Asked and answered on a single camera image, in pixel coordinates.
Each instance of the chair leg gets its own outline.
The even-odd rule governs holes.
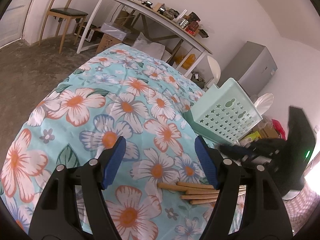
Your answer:
[[[59,35],[59,31],[60,31],[60,27],[61,27],[62,22],[63,22],[63,20],[58,23],[58,27],[57,27],[57,30],[56,30],[56,37]]]
[[[76,35],[76,38],[75,38],[75,42],[73,43],[73,45],[75,45],[76,42],[77,42],[77,39],[78,39],[78,37],[79,37],[79,34],[80,34],[81,29],[82,29],[83,23],[84,23],[84,21],[85,21],[85,18],[86,18],[86,16],[84,16],[84,17],[82,18],[82,21],[81,21],[81,23],[80,23],[80,27],[79,27],[79,29],[78,29],[78,32],[77,32],[77,35]]]
[[[41,40],[42,40],[42,36],[43,36],[43,31],[44,31],[44,27],[45,27],[45,24],[47,22],[47,19],[48,19],[48,14],[45,15],[45,18],[44,18],[44,22],[43,22],[43,25],[42,25],[42,29],[41,29],[41,33],[40,33],[40,39],[39,39],[39,46],[41,44]]]
[[[64,31],[63,31],[63,35],[62,35],[62,39],[61,39],[61,43],[60,43],[59,54],[61,54],[61,51],[62,51],[64,38],[66,37],[67,31],[68,31],[68,28],[69,28],[69,25],[70,25],[70,20],[71,20],[71,17],[67,18],[66,26],[64,27]]]

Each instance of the brown floor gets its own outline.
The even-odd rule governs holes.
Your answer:
[[[6,153],[35,106],[59,82],[95,55],[95,49],[76,53],[74,35],[43,40],[41,46],[15,41],[0,49],[0,171]]]

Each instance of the wooden tabletop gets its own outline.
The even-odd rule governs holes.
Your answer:
[[[199,42],[198,40],[196,40],[195,37],[193,37],[192,35],[190,35],[189,33],[187,33],[184,29],[182,29],[182,28],[181,28],[179,25],[177,25],[175,22],[169,20],[168,18],[164,17],[164,16],[161,15],[160,13],[157,13],[156,11],[152,10],[151,8],[149,8],[149,7],[145,6],[145,5],[142,5],[142,4],[139,3],[139,2],[136,2],[136,1],[134,1],[134,0],[127,0],[127,1],[130,2],[130,3],[134,3],[134,4],[138,5],[138,6],[140,6],[141,8],[143,8],[144,10],[146,9],[146,10],[152,12],[155,16],[158,16],[158,17],[166,20],[166,21],[169,23],[169,26],[166,25],[166,27],[168,27],[172,32],[174,32],[175,34],[177,34],[179,37],[183,38],[184,40],[186,40],[186,39],[185,39],[183,36],[184,36],[185,34],[187,34],[188,38],[191,38],[194,42],[196,42],[198,45],[200,45],[205,51],[207,51],[207,52],[209,52],[210,54],[212,54],[212,52],[211,52],[206,46],[204,46],[201,42]]]

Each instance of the blue gripper pad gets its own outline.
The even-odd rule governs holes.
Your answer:
[[[217,168],[213,164],[199,136],[195,140],[195,151],[209,184],[214,188],[219,188]]]
[[[126,150],[126,141],[123,137],[120,138],[120,141],[113,147],[113,154],[110,157],[107,165],[103,169],[103,181],[101,186],[106,189],[109,185],[113,183],[119,166],[122,162],[123,156]]]

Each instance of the orange plastic bag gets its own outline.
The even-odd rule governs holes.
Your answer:
[[[179,65],[181,63],[181,61],[184,59],[185,55],[181,55],[181,56],[175,56],[174,57],[174,61],[177,65]],[[186,61],[182,64],[182,67],[184,69],[188,69],[191,67],[191,65],[196,61],[196,55],[195,54],[191,54]]]

